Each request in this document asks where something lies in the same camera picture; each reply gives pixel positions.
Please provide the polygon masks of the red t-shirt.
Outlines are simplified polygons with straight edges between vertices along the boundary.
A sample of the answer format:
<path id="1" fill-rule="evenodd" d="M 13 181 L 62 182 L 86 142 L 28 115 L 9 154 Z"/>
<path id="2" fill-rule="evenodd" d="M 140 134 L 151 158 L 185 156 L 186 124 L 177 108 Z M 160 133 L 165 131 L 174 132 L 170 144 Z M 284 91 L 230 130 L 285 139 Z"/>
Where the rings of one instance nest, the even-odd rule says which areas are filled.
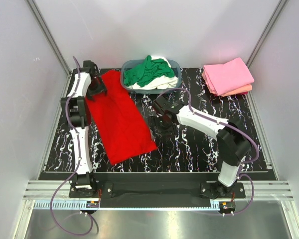
<path id="1" fill-rule="evenodd" d="M 87 100 L 105 153 L 112 166 L 157 150 L 142 114 L 120 83 L 120 72 L 109 70 L 101 78 L 107 88 Z"/>

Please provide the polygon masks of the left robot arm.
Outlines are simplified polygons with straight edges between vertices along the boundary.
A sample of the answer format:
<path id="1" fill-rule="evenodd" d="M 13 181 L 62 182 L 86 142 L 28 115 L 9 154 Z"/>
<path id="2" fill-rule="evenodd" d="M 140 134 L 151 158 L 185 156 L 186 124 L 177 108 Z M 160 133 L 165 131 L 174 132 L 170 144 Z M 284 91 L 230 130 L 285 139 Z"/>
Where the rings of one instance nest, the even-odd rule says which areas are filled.
<path id="1" fill-rule="evenodd" d="M 74 146 L 75 169 L 67 179 L 70 181 L 70 197 L 93 197 L 100 192 L 93 175 L 89 154 L 88 132 L 91 113 L 87 100 L 93 100 L 97 94 L 106 94 L 107 88 L 99 75 L 97 65 L 86 60 L 81 67 L 76 57 L 74 82 L 70 92 L 60 100 L 65 122 L 72 136 Z"/>

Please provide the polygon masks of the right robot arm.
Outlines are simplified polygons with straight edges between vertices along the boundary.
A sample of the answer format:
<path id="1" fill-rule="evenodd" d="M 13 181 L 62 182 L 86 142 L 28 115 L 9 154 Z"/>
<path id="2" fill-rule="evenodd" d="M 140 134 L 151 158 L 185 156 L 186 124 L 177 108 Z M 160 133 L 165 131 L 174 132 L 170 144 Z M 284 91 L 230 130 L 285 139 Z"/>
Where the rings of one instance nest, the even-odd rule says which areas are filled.
<path id="1" fill-rule="evenodd" d="M 216 140 L 221 159 L 220 173 L 216 182 L 202 187 L 202 196 L 209 199 L 231 198 L 253 144 L 243 132 L 240 121 L 211 116 L 183 101 L 170 103 L 163 96 L 157 97 L 152 107 L 156 115 L 149 118 L 149 126 L 154 135 L 173 136 L 177 126 L 184 125 Z"/>

